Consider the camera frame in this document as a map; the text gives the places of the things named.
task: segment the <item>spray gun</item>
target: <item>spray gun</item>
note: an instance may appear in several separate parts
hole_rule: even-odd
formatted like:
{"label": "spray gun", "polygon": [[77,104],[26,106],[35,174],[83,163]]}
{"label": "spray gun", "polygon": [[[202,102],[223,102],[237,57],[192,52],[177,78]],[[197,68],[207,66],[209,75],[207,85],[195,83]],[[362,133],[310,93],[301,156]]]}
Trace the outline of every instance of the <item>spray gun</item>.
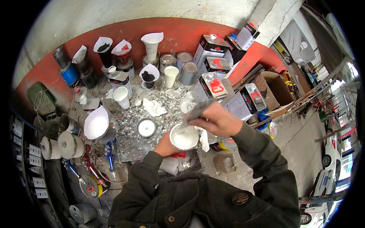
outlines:
{"label": "spray gun", "polygon": [[85,145],[85,154],[83,155],[84,161],[83,163],[85,164],[86,170],[90,170],[91,173],[96,177],[97,181],[103,185],[104,187],[106,187],[107,185],[105,184],[104,180],[102,179],[102,177],[99,175],[99,172],[96,170],[95,166],[93,163],[91,163],[90,158],[89,158],[89,151],[91,150],[90,145]]}
{"label": "spray gun", "polygon": [[116,145],[116,138],[114,138],[113,141],[109,141],[104,148],[106,158],[109,160],[109,165],[110,165],[109,171],[112,173],[114,181],[116,181],[114,154],[113,154],[113,148],[115,148],[115,145]]}
{"label": "spray gun", "polygon": [[72,164],[70,159],[64,159],[62,158],[62,163],[64,164],[64,167],[66,168],[66,170],[70,169],[77,177],[77,179],[81,182],[81,183],[85,183],[84,178],[78,173],[78,170],[76,168],[75,164]]}

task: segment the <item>hand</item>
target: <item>hand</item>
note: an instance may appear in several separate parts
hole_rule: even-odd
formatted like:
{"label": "hand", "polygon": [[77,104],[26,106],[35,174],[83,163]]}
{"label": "hand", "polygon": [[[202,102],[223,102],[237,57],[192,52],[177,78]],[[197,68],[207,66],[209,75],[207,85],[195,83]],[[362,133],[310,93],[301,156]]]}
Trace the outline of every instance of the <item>hand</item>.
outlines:
{"label": "hand", "polygon": [[234,136],[241,130],[243,125],[243,121],[232,116],[217,101],[207,108],[200,117],[189,121],[188,125],[204,128],[216,136]]}
{"label": "hand", "polygon": [[157,144],[156,148],[153,150],[163,157],[167,157],[169,155],[181,152],[178,148],[176,148],[172,145],[172,143],[170,141],[170,131],[171,131],[171,129],[162,136],[160,142]]}

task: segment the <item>person's left hand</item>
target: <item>person's left hand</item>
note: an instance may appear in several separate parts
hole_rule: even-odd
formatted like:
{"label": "person's left hand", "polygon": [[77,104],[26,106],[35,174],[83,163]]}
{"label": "person's left hand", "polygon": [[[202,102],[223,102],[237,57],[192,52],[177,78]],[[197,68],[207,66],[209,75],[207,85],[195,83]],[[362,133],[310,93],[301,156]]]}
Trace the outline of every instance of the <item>person's left hand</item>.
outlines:
{"label": "person's left hand", "polygon": [[170,141],[170,131],[171,131],[171,129],[162,136],[160,142],[157,144],[156,148],[153,150],[163,157],[167,157],[169,155],[181,152],[178,148],[176,148],[172,145],[172,143]]}

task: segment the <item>person's right hand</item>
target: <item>person's right hand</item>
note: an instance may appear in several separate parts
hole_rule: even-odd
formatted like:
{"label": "person's right hand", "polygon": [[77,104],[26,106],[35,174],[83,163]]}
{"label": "person's right hand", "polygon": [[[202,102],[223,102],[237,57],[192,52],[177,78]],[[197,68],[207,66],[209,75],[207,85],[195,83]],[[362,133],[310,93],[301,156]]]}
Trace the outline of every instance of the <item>person's right hand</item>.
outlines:
{"label": "person's right hand", "polygon": [[189,121],[188,125],[204,128],[216,136],[234,136],[241,130],[243,121],[232,116],[216,101],[203,112],[200,118]]}

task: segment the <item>blue spray gun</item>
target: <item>blue spray gun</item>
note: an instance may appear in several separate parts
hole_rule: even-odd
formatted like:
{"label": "blue spray gun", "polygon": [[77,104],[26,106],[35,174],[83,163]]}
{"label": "blue spray gun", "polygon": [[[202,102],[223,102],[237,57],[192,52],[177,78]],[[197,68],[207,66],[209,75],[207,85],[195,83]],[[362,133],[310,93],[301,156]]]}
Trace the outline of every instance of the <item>blue spray gun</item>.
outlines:
{"label": "blue spray gun", "polygon": [[110,165],[109,171],[113,174],[114,181],[116,181],[114,154],[113,154],[113,148],[115,148],[115,146],[116,146],[116,138],[114,138],[112,141],[109,141],[104,148],[106,158],[109,160],[109,165]]}
{"label": "blue spray gun", "polygon": [[62,163],[64,164],[66,170],[70,169],[80,182],[85,183],[85,179],[78,173],[76,165],[72,164],[70,159],[62,158]]}

